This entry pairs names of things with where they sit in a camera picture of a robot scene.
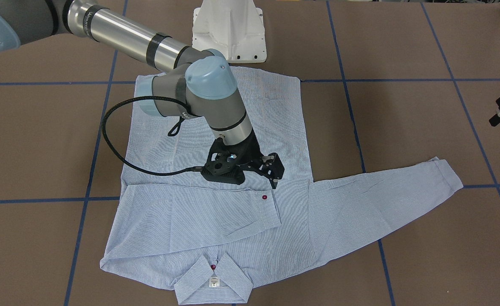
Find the light blue striped shirt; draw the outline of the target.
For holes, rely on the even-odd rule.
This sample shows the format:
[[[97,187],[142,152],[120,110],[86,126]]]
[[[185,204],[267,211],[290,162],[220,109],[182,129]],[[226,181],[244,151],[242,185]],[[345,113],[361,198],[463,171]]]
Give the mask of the light blue striped shirt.
[[[276,189],[198,173],[129,167],[100,268],[175,291],[178,303],[246,303],[255,287],[323,266],[428,213],[462,182],[445,159],[313,182],[300,81],[232,68],[262,151],[279,154]]]

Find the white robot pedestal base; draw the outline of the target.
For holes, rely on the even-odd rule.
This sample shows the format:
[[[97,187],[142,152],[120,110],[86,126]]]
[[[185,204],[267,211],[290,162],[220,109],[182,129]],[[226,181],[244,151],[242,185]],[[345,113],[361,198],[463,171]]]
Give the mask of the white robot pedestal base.
[[[193,10],[192,47],[217,50],[231,64],[267,60],[263,10],[253,0],[204,0]]]

